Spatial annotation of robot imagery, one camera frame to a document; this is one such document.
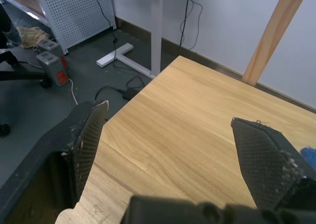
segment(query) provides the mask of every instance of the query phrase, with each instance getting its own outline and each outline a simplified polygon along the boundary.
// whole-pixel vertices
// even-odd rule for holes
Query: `black cable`
[[[102,15],[103,15],[104,18],[108,21],[109,27],[111,27],[111,23],[110,23],[109,19],[105,16],[105,14],[104,14],[104,12],[103,12],[103,9],[102,9],[102,7],[101,7],[101,4],[100,4],[99,0],[96,0],[96,1],[97,1],[98,5],[99,5],[99,7],[100,7],[100,10],[101,10]],[[118,41],[118,39],[116,38],[116,36],[115,36],[115,34],[114,34],[113,31],[111,31],[111,33],[112,33],[112,35],[113,35],[114,42],[116,43],[116,42]]]
[[[199,35],[199,20],[200,20],[200,17],[201,17],[201,15],[202,15],[202,12],[203,12],[203,6],[202,6],[201,4],[199,4],[199,3],[197,3],[197,2],[195,2],[195,1],[193,1],[193,0],[190,0],[190,1],[192,2],[193,5],[194,5],[194,4],[199,5],[199,6],[201,7],[201,11],[200,11],[200,13],[199,13],[199,15],[198,15],[196,41],[195,41],[193,47],[190,48],[189,50],[193,49],[193,48],[197,45],[198,35]]]
[[[179,52],[178,52],[178,56],[180,55],[181,53],[181,46],[182,46],[182,40],[183,40],[183,36],[184,36],[184,30],[185,30],[185,27],[186,27],[186,23],[187,23],[187,14],[188,14],[188,6],[189,6],[189,0],[187,0],[187,4],[186,4],[186,13],[185,13],[185,16],[184,16],[184,24],[183,24],[183,31],[181,33],[181,39],[180,39],[180,44],[179,44]]]
[[[107,89],[107,90],[115,90],[115,91],[117,91],[117,92],[120,92],[120,91],[121,91],[121,90],[119,90],[119,89],[117,89],[117,88],[115,88],[115,87],[105,86],[105,87],[102,87],[102,88],[100,88],[100,89],[98,90],[98,92],[95,94],[94,100],[97,100],[99,93],[100,93],[102,90],[104,90],[104,89]]]
[[[194,3],[192,3],[192,7],[191,7],[191,10],[189,12],[189,14],[187,15],[187,18],[191,15],[192,11],[193,11],[193,8],[194,8]],[[182,21],[181,25],[180,25],[180,32],[183,33],[183,29],[182,29],[182,26],[184,24],[184,20]],[[181,44],[183,44],[184,42],[184,38],[185,38],[185,35],[183,35],[183,40],[181,42]]]
[[[101,13],[102,13],[103,17],[108,21],[109,26],[111,27],[111,23],[110,23],[109,19],[105,16],[105,14],[104,14],[104,12],[103,12],[103,9],[102,9],[102,7],[101,7],[101,4],[100,4],[99,0],[96,0],[96,1],[97,1],[98,5],[99,5],[99,7],[100,7],[100,10],[101,10]],[[144,81],[143,81],[143,79],[142,79],[142,77],[141,77],[141,75],[140,75],[139,72],[135,71],[135,70],[132,69],[132,68],[119,67],[119,66],[117,66],[117,65],[115,64],[115,58],[116,58],[116,56],[117,56],[116,43],[118,42],[118,39],[116,38],[116,36],[115,36],[115,34],[113,33],[113,31],[111,31],[111,33],[112,33],[113,38],[114,38],[114,40],[113,40],[114,61],[113,61],[113,63],[112,63],[112,66],[113,66],[114,68],[118,69],[118,70],[127,70],[127,71],[136,72],[136,75],[135,75],[134,73],[127,73],[127,72],[124,72],[124,73],[126,73],[126,74],[135,75],[131,80],[129,80],[129,81],[126,83],[126,87],[127,87],[127,88],[130,88],[130,89],[138,89],[138,88],[141,88],[141,87],[145,87],[145,83],[144,83]],[[137,87],[132,87],[132,86],[130,86],[129,84],[130,84],[132,81],[134,81],[135,79],[137,79],[137,78],[141,81],[141,85],[140,85],[140,86],[137,86]],[[98,97],[99,93],[100,93],[103,89],[111,89],[111,90],[116,90],[116,91],[118,91],[118,92],[121,91],[121,90],[119,90],[119,89],[117,89],[117,88],[115,88],[115,87],[110,87],[110,86],[102,87],[102,88],[100,88],[100,89],[98,90],[98,92],[96,93],[96,95],[95,95],[95,100],[96,100],[96,98]]]
[[[197,21],[197,37],[196,37],[196,40],[195,40],[195,43],[193,45],[193,47],[191,47],[190,49],[188,50],[192,50],[196,45],[197,45],[197,42],[198,42],[198,36],[199,36],[199,23],[200,23],[200,17],[202,15],[202,12],[203,12],[203,6],[193,0],[189,0],[190,2],[192,2],[192,7],[191,7],[191,10],[187,16],[187,18],[189,17],[189,15],[191,14],[192,10],[193,10],[193,6],[196,4],[196,5],[199,5],[201,7],[201,11],[198,15],[198,21]],[[180,25],[180,32],[183,33],[183,30],[182,30],[182,25],[183,25],[184,21],[182,21],[181,25]]]

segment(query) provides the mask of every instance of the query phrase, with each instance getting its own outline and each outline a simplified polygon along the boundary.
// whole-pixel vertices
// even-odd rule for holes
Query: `baseboard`
[[[121,29],[122,31],[134,36],[135,38],[150,44],[151,42],[151,33],[147,30],[144,30],[136,25],[133,25],[125,20],[122,20],[120,18],[116,18],[117,21],[117,26],[119,29]],[[174,42],[171,42],[167,39],[162,39],[161,42],[161,50],[169,53],[171,55],[177,56],[178,55],[178,50],[179,50],[179,45],[175,44]],[[221,65],[218,62],[215,62],[213,60],[210,60],[206,57],[203,57],[202,55],[199,55],[198,53],[192,52],[186,48],[182,48],[181,49],[181,55],[184,56],[185,58],[188,58],[194,62],[197,62],[201,65],[204,65],[208,68],[211,68],[213,70],[216,70],[220,73],[223,73],[229,77],[232,77],[236,80],[241,81],[242,78],[242,74],[235,72],[227,67],[225,67],[224,65]],[[269,88],[261,83],[257,83],[255,88],[262,90],[268,94],[271,94],[277,98],[283,99],[291,104],[294,104],[298,107],[301,107],[303,109],[306,109],[312,113],[316,114],[316,109],[296,100],[293,99],[285,94],[280,93],[279,91],[276,91],[272,88]]]

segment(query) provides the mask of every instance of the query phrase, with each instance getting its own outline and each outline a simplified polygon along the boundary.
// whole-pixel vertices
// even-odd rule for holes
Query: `power adapter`
[[[130,101],[135,95],[139,93],[139,90],[127,88],[127,90],[118,90],[122,94],[124,100]]]

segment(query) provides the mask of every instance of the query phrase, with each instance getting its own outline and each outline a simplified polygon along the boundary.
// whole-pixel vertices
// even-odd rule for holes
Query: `wooden table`
[[[315,147],[315,114],[178,57],[104,126],[82,198],[57,223],[118,224],[133,194],[254,207],[232,117]]]

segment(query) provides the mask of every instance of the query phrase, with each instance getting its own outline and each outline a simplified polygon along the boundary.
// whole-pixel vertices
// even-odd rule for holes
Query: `blue object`
[[[316,149],[305,147],[301,150],[301,155],[316,170]]]

